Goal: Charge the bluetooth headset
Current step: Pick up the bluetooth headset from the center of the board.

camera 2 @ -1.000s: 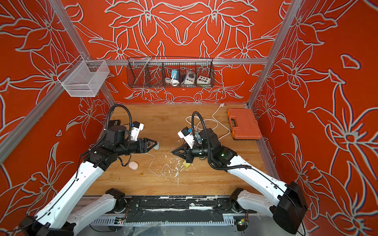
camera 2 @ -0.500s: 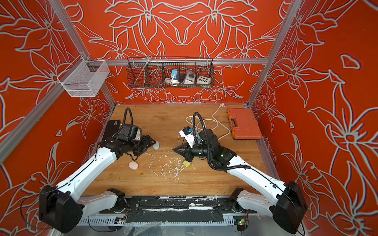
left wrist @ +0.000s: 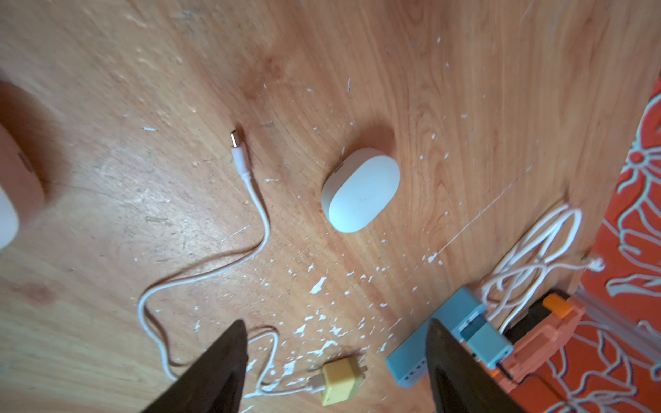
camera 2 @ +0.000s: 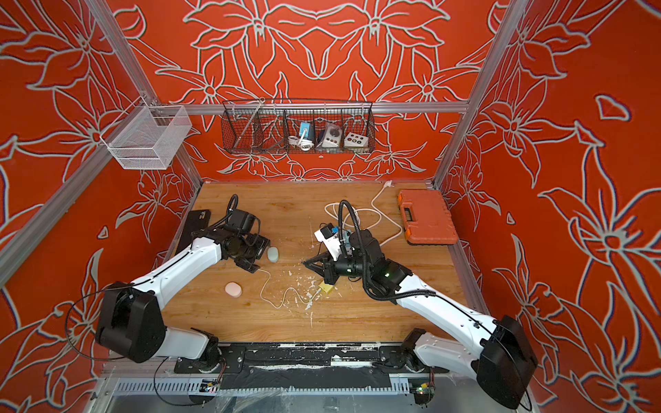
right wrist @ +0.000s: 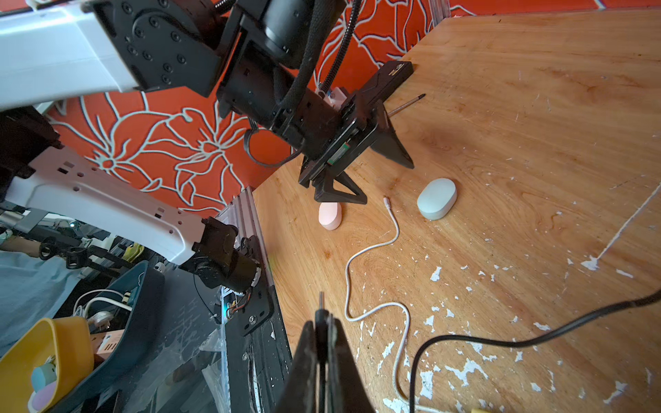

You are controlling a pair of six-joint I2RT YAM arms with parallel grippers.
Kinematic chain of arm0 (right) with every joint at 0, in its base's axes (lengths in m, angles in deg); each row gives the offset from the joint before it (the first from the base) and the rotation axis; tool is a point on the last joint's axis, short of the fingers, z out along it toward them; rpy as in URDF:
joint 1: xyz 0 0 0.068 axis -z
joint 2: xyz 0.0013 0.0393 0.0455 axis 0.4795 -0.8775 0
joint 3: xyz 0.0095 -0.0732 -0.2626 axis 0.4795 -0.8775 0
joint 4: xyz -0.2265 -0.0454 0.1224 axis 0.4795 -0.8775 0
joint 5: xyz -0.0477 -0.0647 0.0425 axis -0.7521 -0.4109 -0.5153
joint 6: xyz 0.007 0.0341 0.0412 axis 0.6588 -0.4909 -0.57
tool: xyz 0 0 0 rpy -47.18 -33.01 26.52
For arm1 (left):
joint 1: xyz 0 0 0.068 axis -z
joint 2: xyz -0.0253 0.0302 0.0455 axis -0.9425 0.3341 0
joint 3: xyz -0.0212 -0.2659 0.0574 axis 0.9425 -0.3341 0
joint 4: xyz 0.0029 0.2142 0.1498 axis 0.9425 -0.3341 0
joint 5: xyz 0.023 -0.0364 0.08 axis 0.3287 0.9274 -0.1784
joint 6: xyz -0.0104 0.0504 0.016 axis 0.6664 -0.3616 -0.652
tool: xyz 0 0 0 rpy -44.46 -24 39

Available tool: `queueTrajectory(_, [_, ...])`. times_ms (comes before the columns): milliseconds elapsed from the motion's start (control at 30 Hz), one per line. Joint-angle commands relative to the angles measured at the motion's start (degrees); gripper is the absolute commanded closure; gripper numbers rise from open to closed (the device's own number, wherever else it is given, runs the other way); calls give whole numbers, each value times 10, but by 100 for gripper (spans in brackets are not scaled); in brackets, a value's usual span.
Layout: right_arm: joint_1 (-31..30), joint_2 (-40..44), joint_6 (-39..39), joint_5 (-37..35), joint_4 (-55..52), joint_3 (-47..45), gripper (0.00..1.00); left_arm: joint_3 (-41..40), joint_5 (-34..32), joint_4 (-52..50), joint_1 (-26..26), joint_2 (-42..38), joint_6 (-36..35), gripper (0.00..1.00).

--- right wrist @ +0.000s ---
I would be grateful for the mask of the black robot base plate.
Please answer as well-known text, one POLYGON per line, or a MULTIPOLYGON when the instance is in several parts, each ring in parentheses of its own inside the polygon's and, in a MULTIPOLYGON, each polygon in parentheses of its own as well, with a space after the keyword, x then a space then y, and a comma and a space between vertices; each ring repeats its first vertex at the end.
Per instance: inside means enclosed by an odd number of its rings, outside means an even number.
POLYGON ((252 236, 242 249, 261 265, 262 276, 247 306, 225 325, 230 411, 274 412, 292 353, 263 243, 252 236))

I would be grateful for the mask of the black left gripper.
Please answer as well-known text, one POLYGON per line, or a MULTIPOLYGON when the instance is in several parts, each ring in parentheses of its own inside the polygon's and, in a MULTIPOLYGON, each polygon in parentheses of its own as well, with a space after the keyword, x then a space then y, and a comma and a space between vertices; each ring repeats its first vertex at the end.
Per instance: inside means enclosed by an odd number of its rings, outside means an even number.
POLYGON ((308 84, 342 1, 236 1, 220 39, 220 112, 265 127, 303 155, 299 183, 320 203, 366 205, 368 196, 346 173, 366 149, 414 169, 384 106, 387 95, 365 87, 332 108, 308 84), (339 183, 348 192, 334 187, 339 183))

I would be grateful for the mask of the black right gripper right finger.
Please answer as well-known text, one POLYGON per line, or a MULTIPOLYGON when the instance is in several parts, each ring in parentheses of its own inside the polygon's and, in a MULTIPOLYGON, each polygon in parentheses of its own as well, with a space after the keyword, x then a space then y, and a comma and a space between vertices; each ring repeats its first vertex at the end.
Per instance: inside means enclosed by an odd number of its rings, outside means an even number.
POLYGON ((328 318, 326 411, 375 413, 339 319, 328 318))

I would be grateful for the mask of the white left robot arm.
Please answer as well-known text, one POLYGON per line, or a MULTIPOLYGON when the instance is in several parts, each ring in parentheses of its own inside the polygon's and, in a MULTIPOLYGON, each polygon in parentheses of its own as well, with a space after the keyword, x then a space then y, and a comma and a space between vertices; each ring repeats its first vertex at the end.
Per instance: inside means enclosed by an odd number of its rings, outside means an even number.
POLYGON ((342 1, 29 1, 1 15, 1 198, 94 225, 246 292, 239 232, 213 218, 242 187, 230 152, 270 132, 318 202, 365 204, 347 168, 406 168, 384 66, 338 103, 309 83, 342 1))

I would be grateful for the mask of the white bluetooth headset case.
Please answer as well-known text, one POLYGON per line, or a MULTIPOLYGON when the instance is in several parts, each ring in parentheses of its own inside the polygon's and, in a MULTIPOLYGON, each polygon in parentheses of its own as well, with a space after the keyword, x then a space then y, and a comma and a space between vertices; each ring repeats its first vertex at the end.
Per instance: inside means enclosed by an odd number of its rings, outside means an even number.
POLYGON ((427 220, 440 220, 452 209, 457 197, 457 187, 452 180, 436 179, 430 182, 418 196, 418 211, 427 220))

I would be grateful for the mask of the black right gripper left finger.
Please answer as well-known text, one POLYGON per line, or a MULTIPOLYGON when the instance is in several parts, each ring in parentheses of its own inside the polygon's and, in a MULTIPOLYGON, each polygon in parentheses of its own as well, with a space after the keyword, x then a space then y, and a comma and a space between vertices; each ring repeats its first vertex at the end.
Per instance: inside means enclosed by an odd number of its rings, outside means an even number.
POLYGON ((317 364, 314 323, 307 321, 301 332, 287 383, 276 405, 276 412, 316 411, 317 364))

